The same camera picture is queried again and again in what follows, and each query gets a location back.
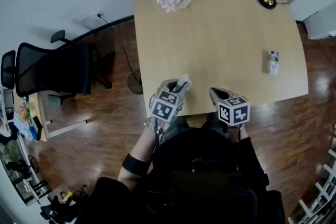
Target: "chair backrest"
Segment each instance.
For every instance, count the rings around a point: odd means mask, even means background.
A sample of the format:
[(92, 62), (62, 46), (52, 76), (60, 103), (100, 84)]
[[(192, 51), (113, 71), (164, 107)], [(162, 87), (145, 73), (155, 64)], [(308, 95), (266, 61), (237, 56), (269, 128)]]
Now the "chair backrest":
[(15, 85), (15, 51), (11, 50), (2, 56), (1, 61), (2, 86), (14, 89)]
[(46, 90), (87, 94), (92, 82), (92, 51), (88, 45), (48, 50), (22, 43), (15, 70), (19, 97)]

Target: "table leg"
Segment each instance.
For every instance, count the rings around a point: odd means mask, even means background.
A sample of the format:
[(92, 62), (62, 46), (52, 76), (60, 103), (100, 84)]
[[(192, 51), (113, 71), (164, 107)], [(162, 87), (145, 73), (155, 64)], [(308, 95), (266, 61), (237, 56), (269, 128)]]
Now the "table leg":
[(61, 128), (61, 129), (52, 131), (52, 132), (49, 132), (48, 139), (51, 138), (51, 137), (54, 137), (54, 136), (56, 136), (56, 135), (59, 135), (59, 134), (68, 132), (68, 131), (70, 131), (70, 130), (72, 130), (72, 129), (75, 129), (75, 128), (77, 128), (77, 127), (79, 127), (79, 126), (82, 126), (82, 125), (85, 125), (85, 124), (87, 124), (87, 121), (86, 121), (86, 120), (77, 122), (77, 123), (75, 123), (75, 124), (69, 125), (69, 126), (67, 126), (67, 127), (64, 127), (64, 128)]

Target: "black office chair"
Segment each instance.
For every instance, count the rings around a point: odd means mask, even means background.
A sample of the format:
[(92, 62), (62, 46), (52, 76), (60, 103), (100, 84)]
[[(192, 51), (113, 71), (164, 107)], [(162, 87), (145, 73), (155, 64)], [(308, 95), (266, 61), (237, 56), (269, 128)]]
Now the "black office chair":
[(58, 40), (66, 44), (54, 50), (22, 43), (17, 51), (16, 66), (12, 62), (15, 52), (6, 53), (1, 66), (2, 85), (13, 89), (15, 75), (19, 97), (46, 90), (90, 94), (93, 79), (106, 89), (112, 88), (111, 82), (98, 77), (97, 70), (107, 59), (113, 62), (114, 52), (93, 63), (93, 51), (96, 49), (93, 44), (74, 43), (65, 38), (64, 30), (56, 32), (50, 42)]

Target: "power outlet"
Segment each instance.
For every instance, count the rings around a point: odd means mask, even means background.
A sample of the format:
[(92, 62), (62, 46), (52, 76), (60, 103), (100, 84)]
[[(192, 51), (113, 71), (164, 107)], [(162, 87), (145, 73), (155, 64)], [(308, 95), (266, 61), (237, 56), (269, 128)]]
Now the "power outlet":
[(105, 22), (97, 16), (98, 14), (104, 15), (103, 12), (97, 11), (80, 19), (79, 23), (87, 29), (96, 29), (105, 24)]

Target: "wooden floor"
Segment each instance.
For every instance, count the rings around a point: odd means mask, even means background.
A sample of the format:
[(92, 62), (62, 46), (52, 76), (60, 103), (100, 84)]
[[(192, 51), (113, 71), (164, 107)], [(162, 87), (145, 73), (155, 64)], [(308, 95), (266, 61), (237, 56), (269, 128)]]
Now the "wooden floor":
[[(325, 163), (336, 123), (336, 41), (311, 41), (299, 26), (305, 50), (309, 94), (277, 103), (255, 106), (247, 124), (259, 160), (268, 173), (269, 189), (282, 192), (286, 215), (299, 199), (313, 188), (316, 170)], [(44, 179), (52, 188), (92, 187), (98, 177), (116, 178), (124, 157), (143, 130), (145, 107), (142, 95), (130, 92), (130, 70), (118, 46), (121, 42), (133, 69), (139, 67), (134, 22), (113, 31), (105, 30), (90, 37), (101, 51), (115, 49), (114, 70), (107, 68), (113, 89), (94, 85), (92, 94), (66, 100), (62, 107), (45, 107), (52, 125), (90, 123), (56, 136), (47, 143), (30, 143), (29, 151), (39, 160)], [(191, 125), (199, 126), (205, 116), (193, 116)]]

